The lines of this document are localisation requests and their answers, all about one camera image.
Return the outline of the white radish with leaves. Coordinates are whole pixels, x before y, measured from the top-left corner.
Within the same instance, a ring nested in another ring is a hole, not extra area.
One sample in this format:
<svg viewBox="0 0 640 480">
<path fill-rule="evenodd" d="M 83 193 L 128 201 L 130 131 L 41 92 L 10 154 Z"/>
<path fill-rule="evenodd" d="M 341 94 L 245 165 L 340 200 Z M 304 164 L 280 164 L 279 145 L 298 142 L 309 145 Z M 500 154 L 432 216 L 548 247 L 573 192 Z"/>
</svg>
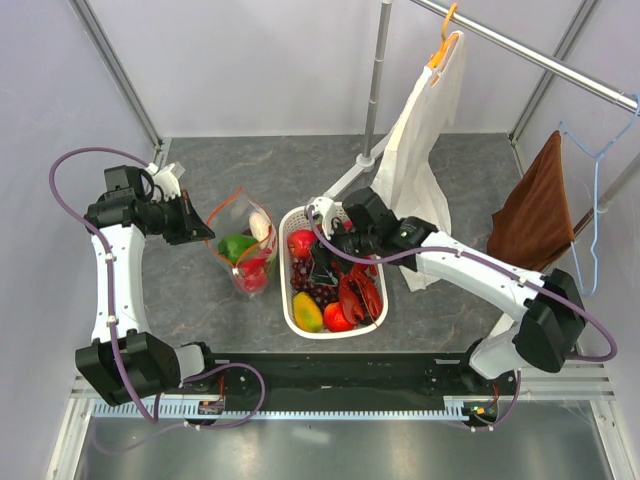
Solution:
<svg viewBox="0 0 640 480">
<path fill-rule="evenodd" d="M 271 219 L 264 212 L 254 211 L 249 216 L 249 227 L 256 240 L 256 244 L 249 249 L 250 257 L 272 262 L 277 256 L 278 240 Z"/>
</svg>

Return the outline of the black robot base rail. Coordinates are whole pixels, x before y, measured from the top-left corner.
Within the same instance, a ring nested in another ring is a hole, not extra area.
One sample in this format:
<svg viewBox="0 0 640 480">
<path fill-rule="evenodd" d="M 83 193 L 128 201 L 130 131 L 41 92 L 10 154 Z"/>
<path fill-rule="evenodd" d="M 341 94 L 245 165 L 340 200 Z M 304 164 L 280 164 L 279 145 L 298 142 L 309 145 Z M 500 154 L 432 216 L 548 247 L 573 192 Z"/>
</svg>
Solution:
<svg viewBox="0 0 640 480">
<path fill-rule="evenodd" d="M 515 373 L 485 380 L 462 368 L 456 353 L 207 353 L 205 367 L 233 363 L 170 394 L 223 393 L 226 408 L 250 411 L 260 398 L 255 368 L 264 379 L 262 412 L 440 410 L 444 398 L 504 399 L 515 393 Z"/>
</svg>

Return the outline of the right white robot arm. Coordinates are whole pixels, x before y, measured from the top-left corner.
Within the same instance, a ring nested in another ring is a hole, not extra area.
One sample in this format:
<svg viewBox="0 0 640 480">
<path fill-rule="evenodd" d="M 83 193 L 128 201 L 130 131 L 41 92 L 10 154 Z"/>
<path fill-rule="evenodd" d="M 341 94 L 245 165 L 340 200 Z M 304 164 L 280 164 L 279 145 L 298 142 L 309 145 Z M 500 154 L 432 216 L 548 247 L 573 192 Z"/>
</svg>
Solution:
<svg viewBox="0 0 640 480">
<path fill-rule="evenodd" d="M 571 357 L 586 326 L 583 303 L 573 277 L 510 265 L 456 241 L 434 224 L 415 216 L 397 217 L 366 187 L 342 205 L 316 197 L 306 207 L 322 251 L 331 261 L 390 263 L 452 283 L 500 309 L 512 321 L 504 332 L 475 342 L 458 368 L 458 381 L 477 394 L 500 375 L 531 366 L 558 373 Z"/>
</svg>

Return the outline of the green bell pepper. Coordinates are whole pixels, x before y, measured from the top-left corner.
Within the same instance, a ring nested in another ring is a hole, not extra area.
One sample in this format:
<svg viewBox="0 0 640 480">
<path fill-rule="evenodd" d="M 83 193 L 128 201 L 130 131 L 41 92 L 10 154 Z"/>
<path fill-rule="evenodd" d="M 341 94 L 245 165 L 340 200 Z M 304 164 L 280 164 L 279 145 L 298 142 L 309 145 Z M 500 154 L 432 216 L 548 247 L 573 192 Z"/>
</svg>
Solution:
<svg viewBox="0 0 640 480">
<path fill-rule="evenodd" d="M 236 265 L 240 257 L 258 241 L 250 235 L 232 234 L 224 237 L 217 245 L 218 253 Z"/>
</svg>

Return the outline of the yellow green mango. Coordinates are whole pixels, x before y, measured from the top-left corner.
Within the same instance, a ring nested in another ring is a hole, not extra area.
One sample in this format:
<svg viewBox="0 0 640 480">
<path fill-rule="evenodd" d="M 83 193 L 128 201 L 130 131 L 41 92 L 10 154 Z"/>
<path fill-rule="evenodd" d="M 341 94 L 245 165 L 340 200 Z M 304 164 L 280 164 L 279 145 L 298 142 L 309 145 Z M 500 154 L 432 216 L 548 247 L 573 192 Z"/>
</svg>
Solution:
<svg viewBox="0 0 640 480">
<path fill-rule="evenodd" d="M 293 297 L 292 306 L 298 328 L 308 333 L 318 333 L 323 329 L 322 311 L 308 293 L 297 293 Z"/>
</svg>

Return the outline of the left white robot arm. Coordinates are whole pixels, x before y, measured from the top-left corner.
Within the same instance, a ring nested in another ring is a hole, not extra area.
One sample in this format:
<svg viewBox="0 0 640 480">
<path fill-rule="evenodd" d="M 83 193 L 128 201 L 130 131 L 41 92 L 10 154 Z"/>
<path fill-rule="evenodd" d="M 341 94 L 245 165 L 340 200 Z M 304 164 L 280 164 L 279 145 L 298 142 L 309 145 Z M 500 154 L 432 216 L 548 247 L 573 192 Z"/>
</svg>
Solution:
<svg viewBox="0 0 640 480">
<path fill-rule="evenodd" d="M 159 235 L 170 245 L 215 236 L 188 192 L 155 202 L 130 188 L 113 190 L 91 204 L 84 218 L 93 228 L 98 302 L 91 343 L 75 353 L 79 372 L 111 406 L 165 393 L 184 380 L 198 393 L 211 392 L 220 371 L 205 360 L 205 344 L 168 345 L 151 333 L 144 306 L 147 236 Z"/>
</svg>

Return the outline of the clear zip top bag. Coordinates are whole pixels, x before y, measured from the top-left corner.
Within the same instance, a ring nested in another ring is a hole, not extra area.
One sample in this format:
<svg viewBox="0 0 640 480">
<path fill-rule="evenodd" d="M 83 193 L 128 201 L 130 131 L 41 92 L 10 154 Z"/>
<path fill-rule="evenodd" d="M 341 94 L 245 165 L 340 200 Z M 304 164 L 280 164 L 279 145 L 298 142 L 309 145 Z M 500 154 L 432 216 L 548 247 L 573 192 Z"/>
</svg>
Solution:
<svg viewBox="0 0 640 480">
<path fill-rule="evenodd" d="M 267 287 L 278 257 L 278 234 L 268 211 L 244 188 L 236 190 L 208 216 L 215 233 L 206 245 L 235 288 L 248 296 Z"/>
</svg>

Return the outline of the red chili pepper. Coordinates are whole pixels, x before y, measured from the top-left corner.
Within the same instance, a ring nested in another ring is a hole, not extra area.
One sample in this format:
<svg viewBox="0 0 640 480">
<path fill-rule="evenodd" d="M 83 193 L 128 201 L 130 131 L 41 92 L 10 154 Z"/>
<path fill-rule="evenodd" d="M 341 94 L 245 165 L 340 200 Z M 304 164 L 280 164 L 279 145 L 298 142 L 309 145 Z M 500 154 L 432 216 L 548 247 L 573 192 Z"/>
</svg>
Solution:
<svg viewBox="0 0 640 480">
<path fill-rule="evenodd" d="M 243 276 L 256 275 L 262 271 L 267 259 L 265 257 L 254 256 L 244 259 L 238 266 Z"/>
</svg>

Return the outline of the red apple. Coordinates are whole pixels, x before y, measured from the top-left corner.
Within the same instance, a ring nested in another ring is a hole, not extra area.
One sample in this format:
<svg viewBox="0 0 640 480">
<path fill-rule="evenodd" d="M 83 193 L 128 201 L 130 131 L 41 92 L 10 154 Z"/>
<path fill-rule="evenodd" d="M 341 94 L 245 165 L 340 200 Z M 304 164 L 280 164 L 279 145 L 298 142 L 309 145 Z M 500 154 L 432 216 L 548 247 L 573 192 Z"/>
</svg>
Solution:
<svg viewBox="0 0 640 480">
<path fill-rule="evenodd" d="M 264 270 L 252 271 L 246 275 L 234 277 L 235 286 L 244 293 L 254 294 L 261 292 L 267 285 L 268 276 Z"/>
</svg>

